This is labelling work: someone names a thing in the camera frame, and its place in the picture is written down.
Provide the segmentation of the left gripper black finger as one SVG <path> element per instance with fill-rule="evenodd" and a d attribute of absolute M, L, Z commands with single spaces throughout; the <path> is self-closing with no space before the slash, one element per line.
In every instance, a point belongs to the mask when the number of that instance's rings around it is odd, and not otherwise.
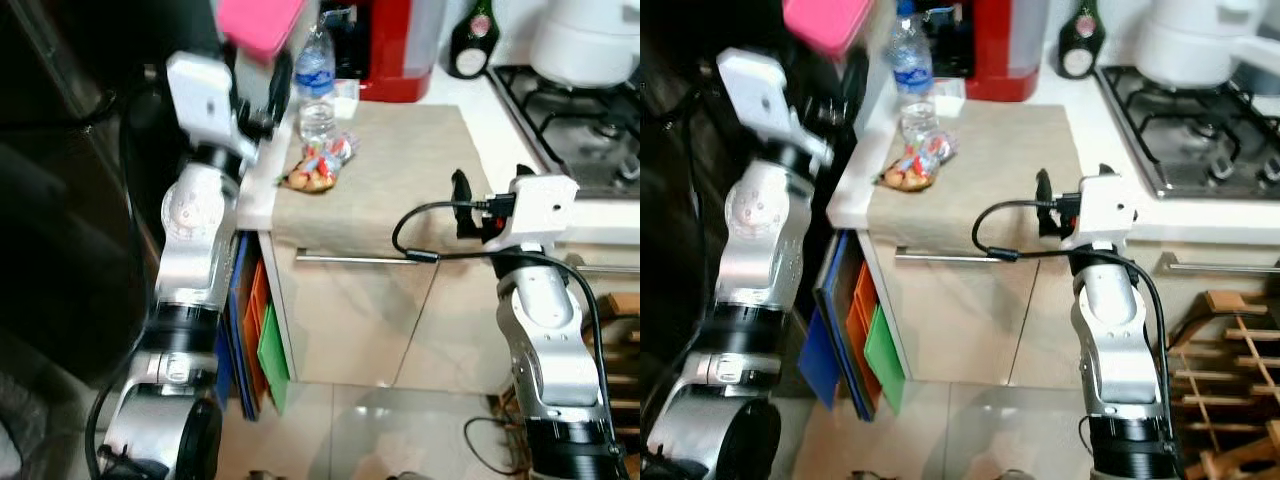
<path fill-rule="evenodd" d="M 844 68 L 844 96 L 849 104 L 847 124 L 850 129 L 858 128 L 861 105 L 867 96 L 869 69 L 870 58 L 867 50 L 847 51 Z"/>
<path fill-rule="evenodd" d="M 287 50 L 280 50 L 274 59 L 268 90 L 268 116 L 279 125 L 285 115 L 291 96 L 293 60 Z"/>

